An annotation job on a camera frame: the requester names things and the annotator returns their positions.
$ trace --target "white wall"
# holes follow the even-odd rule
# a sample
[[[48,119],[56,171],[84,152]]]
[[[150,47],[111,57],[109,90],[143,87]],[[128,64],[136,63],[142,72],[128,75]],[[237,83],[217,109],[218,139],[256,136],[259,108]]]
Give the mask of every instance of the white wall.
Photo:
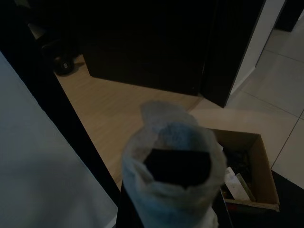
[[[284,1],[266,0],[230,94],[234,93],[254,71]]]
[[[0,53],[0,227],[104,228],[116,214]]]

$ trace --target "open cardboard box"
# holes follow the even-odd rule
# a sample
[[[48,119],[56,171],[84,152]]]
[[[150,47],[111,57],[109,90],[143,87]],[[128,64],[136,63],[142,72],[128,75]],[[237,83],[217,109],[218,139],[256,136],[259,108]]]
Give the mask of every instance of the open cardboard box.
[[[225,199],[227,208],[236,211],[259,212],[265,209],[279,211],[279,197],[261,135],[211,129],[218,142],[234,151],[248,151],[251,165],[251,191],[256,202]]]

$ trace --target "tiled floor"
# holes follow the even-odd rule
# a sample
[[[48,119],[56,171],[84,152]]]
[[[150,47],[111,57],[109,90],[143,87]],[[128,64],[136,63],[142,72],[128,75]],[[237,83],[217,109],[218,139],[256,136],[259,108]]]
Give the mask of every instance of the tiled floor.
[[[304,19],[274,30],[255,71],[222,109],[202,100],[201,125],[262,135],[273,171],[304,189]]]

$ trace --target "wooden floor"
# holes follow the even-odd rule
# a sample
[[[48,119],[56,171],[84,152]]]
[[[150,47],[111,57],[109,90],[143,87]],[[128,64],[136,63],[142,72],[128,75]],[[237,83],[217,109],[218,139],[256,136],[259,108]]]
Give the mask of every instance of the wooden floor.
[[[190,110],[200,101],[194,96],[93,78],[82,56],[76,66],[78,70],[58,76],[58,80],[118,186],[122,181],[122,151],[142,125],[140,105],[161,100]]]

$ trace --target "light wood floor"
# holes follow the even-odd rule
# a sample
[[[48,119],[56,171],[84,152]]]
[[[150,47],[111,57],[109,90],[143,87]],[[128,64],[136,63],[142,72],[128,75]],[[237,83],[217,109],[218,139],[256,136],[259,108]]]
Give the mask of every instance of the light wood floor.
[[[190,110],[200,98],[93,78],[82,56],[76,63],[83,65],[73,74],[57,78],[115,183],[120,186],[122,151],[130,136],[142,125],[140,105],[149,100],[162,100]]]

